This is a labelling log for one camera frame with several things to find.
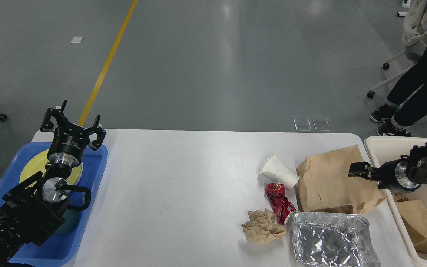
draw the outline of white sock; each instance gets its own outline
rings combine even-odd
[[[398,108],[400,106],[399,104],[395,104],[395,103],[390,102],[388,99],[387,99],[387,101],[385,101],[385,104],[387,106],[391,106],[392,108]]]
[[[399,125],[396,120],[395,120],[395,115],[393,115],[393,117],[391,117],[391,124],[393,125],[393,127],[395,127],[397,130],[404,130],[406,128],[408,128],[408,126],[403,126],[403,125]]]

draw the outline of red snack wrapper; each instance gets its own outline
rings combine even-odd
[[[293,204],[291,204],[286,197],[286,188],[284,187],[284,184],[267,184],[265,195],[268,197],[271,208],[276,214],[278,223],[284,225],[288,216],[296,210]]]

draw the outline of yellow plate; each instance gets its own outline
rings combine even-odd
[[[47,159],[47,152],[49,152],[49,149],[37,154],[25,165],[24,169],[22,169],[21,176],[19,177],[19,182],[24,181],[38,171],[42,171],[43,173],[46,172],[46,164],[49,162]],[[67,179],[67,183],[76,185],[80,180],[80,176],[82,175],[82,169],[83,163],[73,168],[70,176]]]

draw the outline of white table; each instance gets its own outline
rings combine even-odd
[[[108,163],[74,266],[300,266],[290,235],[255,244],[242,232],[248,211],[271,209],[258,170],[272,153],[295,168],[354,144],[368,160],[351,134],[108,129]],[[381,266],[412,267],[387,202],[365,217]]]

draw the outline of robotic arm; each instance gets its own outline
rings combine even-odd
[[[72,168],[82,162],[85,147],[101,147],[106,131],[99,126],[100,115],[92,127],[84,129],[70,123],[64,115],[65,100],[60,109],[48,108],[41,132],[53,132],[54,140],[47,154],[46,172],[37,172],[3,196],[0,207],[0,267],[20,266],[7,263],[24,244],[41,246],[65,220],[66,210],[83,211],[90,205],[89,188],[69,185],[66,179]],[[52,123],[55,118],[57,127]],[[90,142],[90,135],[97,139]],[[82,206],[70,204],[71,192],[85,194]]]
[[[379,182],[379,189],[413,192],[421,184],[427,184],[427,142],[424,146],[415,145],[409,156],[402,155],[379,168],[373,168],[367,162],[352,163],[349,177],[355,176]]]

